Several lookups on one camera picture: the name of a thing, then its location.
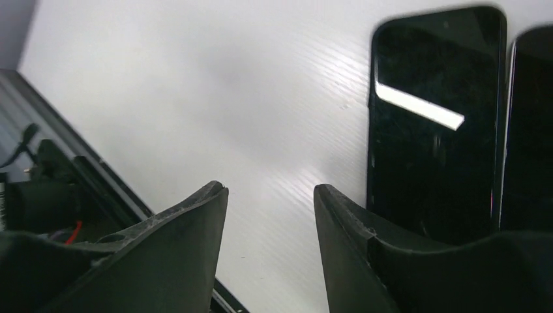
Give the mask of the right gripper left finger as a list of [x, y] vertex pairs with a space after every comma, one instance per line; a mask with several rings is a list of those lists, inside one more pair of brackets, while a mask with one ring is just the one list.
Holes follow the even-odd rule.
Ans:
[[1, 233], [2, 312], [208, 312], [229, 190], [187, 199], [94, 243]]

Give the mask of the phone from wooden stand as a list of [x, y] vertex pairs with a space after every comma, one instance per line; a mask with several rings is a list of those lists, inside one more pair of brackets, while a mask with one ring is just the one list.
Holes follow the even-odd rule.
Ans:
[[501, 228], [552, 231], [552, 25], [513, 42]]

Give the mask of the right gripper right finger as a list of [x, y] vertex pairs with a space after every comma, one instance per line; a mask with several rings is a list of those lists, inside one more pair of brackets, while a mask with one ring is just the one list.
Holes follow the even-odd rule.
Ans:
[[451, 246], [402, 229], [334, 186], [314, 188], [331, 312], [551, 312], [552, 235]]

